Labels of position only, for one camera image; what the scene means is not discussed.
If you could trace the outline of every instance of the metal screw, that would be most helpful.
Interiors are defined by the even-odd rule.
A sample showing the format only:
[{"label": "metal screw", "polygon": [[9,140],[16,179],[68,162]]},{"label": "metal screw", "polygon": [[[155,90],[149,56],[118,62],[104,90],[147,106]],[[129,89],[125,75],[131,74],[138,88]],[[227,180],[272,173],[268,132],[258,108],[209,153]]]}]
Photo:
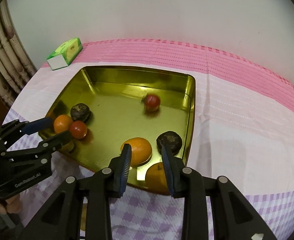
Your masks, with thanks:
[{"label": "metal screw", "polygon": [[72,176],[70,176],[70,177],[68,177],[67,179],[66,179],[66,182],[67,183],[73,183],[75,181],[75,178],[74,177],[72,177]]},{"label": "metal screw", "polygon": [[190,174],[190,173],[192,172],[192,169],[186,167],[186,168],[183,168],[183,169],[182,169],[182,172],[183,172],[183,173],[186,173],[186,174]]},{"label": "metal screw", "polygon": [[228,179],[225,176],[221,176],[221,177],[219,177],[219,181],[221,183],[227,183],[228,182]]},{"label": "metal screw", "polygon": [[111,173],[111,168],[105,168],[105,169],[103,169],[102,173],[103,174],[109,174],[109,173]]}]

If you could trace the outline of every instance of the tissue box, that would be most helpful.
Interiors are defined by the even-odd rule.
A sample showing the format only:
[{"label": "tissue box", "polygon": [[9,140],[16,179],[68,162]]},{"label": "tissue box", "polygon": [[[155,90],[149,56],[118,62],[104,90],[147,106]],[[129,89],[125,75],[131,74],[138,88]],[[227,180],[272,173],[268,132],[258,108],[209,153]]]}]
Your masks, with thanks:
[{"label": "tissue box", "polygon": [[74,38],[64,42],[53,53],[51,53],[47,62],[52,70],[67,67],[83,49],[79,38]]}]

